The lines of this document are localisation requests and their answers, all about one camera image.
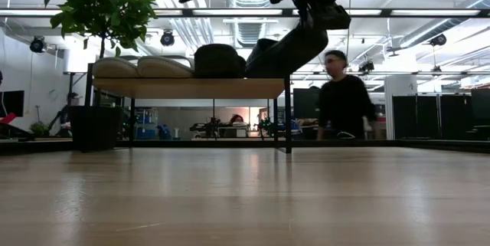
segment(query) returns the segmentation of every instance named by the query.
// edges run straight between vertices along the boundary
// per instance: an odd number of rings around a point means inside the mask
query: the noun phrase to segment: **ceiling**
[[[473,8],[481,0],[338,0],[338,4],[346,8]],[[51,5],[62,3],[63,0],[52,0]],[[160,8],[175,8],[179,5],[172,0],[158,0]],[[36,8],[42,9],[43,0],[0,0],[3,8]],[[290,0],[277,5],[270,5],[268,0],[199,0],[185,4],[183,8],[242,8],[246,4],[256,4],[268,8],[294,8]],[[214,43],[232,44],[239,49],[240,55],[250,53],[249,44],[240,42],[253,42],[257,38],[280,39],[287,34],[297,23],[297,18],[261,18],[254,19],[254,23],[243,22],[245,18],[199,18],[199,19],[169,19],[159,18],[149,23],[149,36],[145,43],[140,42],[138,55],[166,55],[179,54],[192,56],[199,45],[210,41]],[[68,36],[63,40],[58,30],[51,30],[48,18],[9,18],[6,34],[19,40],[29,41],[35,35],[43,35],[50,46],[57,48],[79,48],[82,38]],[[443,71],[486,71],[490,67],[490,56],[487,44],[484,43],[490,30],[490,21],[487,18],[475,18],[459,21],[459,25],[450,25],[446,19],[431,18],[353,18],[349,30],[329,31],[329,49],[338,49],[348,53],[351,70],[357,71],[358,65],[367,59],[375,63],[376,71],[430,71],[434,62],[442,66]],[[443,30],[447,43],[442,47],[424,44],[420,41],[431,28],[448,27]],[[164,29],[173,29],[175,44],[171,47],[162,47],[159,38]],[[419,37],[410,48],[397,51],[396,57],[390,56],[392,52],[387,47],[403,45],[403,40]],[[92,40],[90,48],[98,49],[100,43]],[[134,51],[125,51],[123,54],[137,54]],[[318,59],[310,61],[299,71],[322,71],[322,54]],[[299,87],[317,84],[324,81],[313,74],[296,74],[295,79]],[[450,85],[459,84],[464,76],[456,75],[445,78],[420,77],[420,83]],[[382,76],[364,77],[366,84],[374,90],[382,87]]]

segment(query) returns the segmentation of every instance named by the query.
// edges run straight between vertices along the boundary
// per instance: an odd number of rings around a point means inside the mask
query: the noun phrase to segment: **white pillar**
[[[414,96],[417,94],[417,76],[411,74],[393,75],[384,78],[384,97],[386,101],[387,139],[394,139],[393,97]]]

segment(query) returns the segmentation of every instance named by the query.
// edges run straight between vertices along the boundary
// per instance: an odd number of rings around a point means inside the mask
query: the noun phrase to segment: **plant pot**
[[[76,150],[111,150],[116,147],[124,112],[118,107],[70,107],[71,132]]]

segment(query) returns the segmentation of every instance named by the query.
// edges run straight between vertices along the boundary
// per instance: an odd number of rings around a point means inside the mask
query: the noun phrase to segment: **beige cushion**
[[[93,65],[94,77],[139,77],[138,68],[134,63],[118,57],[106,57],[99,59]]]
[[[141,77],[152,78],[189,78],[194,71],[167,57],[141,57],[138,60],[138,73]]]

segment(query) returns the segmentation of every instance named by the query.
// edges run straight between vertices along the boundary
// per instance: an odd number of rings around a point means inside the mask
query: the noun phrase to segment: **computer screen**
[[[294,89],[292,101],[296,119],[317,119],[319,117],[320,89]]]
[[[475,120],[490,120],[490,89],[472,90],[472,109]]]
[[[24,91],[0,92],[0,118],[15,114],[24,116]]]

